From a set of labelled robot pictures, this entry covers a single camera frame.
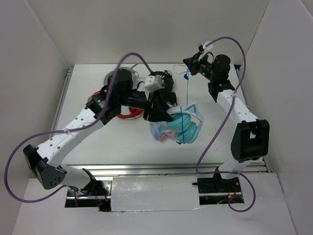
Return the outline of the teal cat ear headphones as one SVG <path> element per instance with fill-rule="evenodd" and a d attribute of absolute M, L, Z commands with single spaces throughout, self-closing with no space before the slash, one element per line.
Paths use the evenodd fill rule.
<path fill-rule="evenodd" d="M 193 143 L 202 128 L 204 118 L 198 110 L 196 103 L 189 106 L 176 106 L 167 110 L 172 121 L 163 126 L 164 132 L 175 132 L 178 144 Z"/>

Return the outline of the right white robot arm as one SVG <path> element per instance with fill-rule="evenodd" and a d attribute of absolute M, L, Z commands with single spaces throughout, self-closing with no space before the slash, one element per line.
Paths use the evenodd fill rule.
<path fill-rule="evenodd" d="M 236 175 L 248 164 L 267 155 L 269 144 L 269 122 L 256 117 L 236 96 L 235 88 L 228 79 L 230 58 L 217 55 L 213 62 L 199 54 L 185 58 L 183 63 L 191 75 L 201 74 L 208 79 L 208 91 L 214 101 L 228 112 L 236 124 L 231 141 L 231 158 L 216 169 L 211 180 L 198 180 L 196 185 L 203 192 L 236 192 L 239 179 Z"/>

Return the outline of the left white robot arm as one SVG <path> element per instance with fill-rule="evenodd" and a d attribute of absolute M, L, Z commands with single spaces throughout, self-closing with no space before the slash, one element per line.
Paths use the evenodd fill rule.
<path fill-rule="evenodd" d="M 150 122 L 172 121 L 167 113 L 169 105 L 160 93 L 163 76 L 163 72 L 152 72 L 146 77 L 144 90 L 139 91 L 133 88 L 129 70 L 114 70 L 107 84 L 59 134 L 36 147 L 27 145 L 23 149 L 25 159 L 44 189 L 64 185 L 91 195 L 103 186 L 87 169 L 76 169 L 62 161 L 85 138 L 119 115 L 122 106 L 143 110 L 144 119 Z"/>

